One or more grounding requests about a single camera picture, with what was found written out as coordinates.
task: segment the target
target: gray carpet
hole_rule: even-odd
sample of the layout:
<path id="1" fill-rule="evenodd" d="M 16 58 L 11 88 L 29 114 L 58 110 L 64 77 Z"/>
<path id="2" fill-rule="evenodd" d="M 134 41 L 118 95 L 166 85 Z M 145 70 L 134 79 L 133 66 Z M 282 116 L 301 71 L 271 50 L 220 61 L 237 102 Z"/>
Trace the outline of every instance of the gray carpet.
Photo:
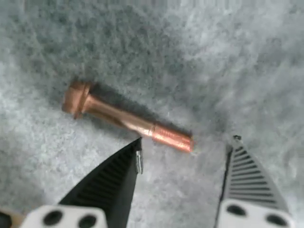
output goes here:
<path id="1" fill-rule="evenodd" d="M 211 228 L 235 133 L 304 227 L 303 1 L 176 2 L 0 0 L 0 205 L 55 204 L 136 139 L 61 112 L 78 77 L 196 141 L 188 155 L 144 140 L 130 228 Z"/>

